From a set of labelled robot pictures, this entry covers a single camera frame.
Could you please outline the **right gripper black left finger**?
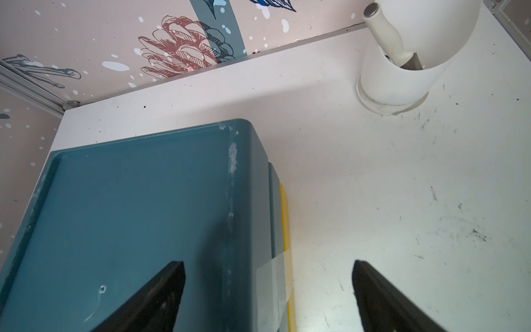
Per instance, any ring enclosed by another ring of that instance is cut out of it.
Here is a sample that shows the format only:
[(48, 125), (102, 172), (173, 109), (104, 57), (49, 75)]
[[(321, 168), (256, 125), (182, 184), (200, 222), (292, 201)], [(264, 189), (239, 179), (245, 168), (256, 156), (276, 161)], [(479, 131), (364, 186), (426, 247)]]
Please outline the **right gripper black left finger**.
[(94, 331), (173, 331), (186, 282), (182, 261), (171, 261)]

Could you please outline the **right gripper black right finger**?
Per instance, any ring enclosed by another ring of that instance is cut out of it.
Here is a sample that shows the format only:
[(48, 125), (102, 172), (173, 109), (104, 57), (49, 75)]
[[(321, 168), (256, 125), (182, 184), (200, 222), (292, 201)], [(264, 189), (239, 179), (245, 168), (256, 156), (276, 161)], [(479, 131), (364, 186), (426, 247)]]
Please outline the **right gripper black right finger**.
[(369, 262), (355, 261), (352, 284), (365, 332), (444, 332)]

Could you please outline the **teal drawer cabinet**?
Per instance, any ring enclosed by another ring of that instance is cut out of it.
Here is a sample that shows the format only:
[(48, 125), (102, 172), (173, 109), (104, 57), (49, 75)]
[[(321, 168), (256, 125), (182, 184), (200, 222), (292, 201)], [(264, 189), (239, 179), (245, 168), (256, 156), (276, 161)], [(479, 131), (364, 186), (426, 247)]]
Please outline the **teal drawer cabinet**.
[(117, 331), (160, 273), (168, 331), (287, 331), (281, 186), (247, 120), (52, 152), (1, 271), (1, 330)]

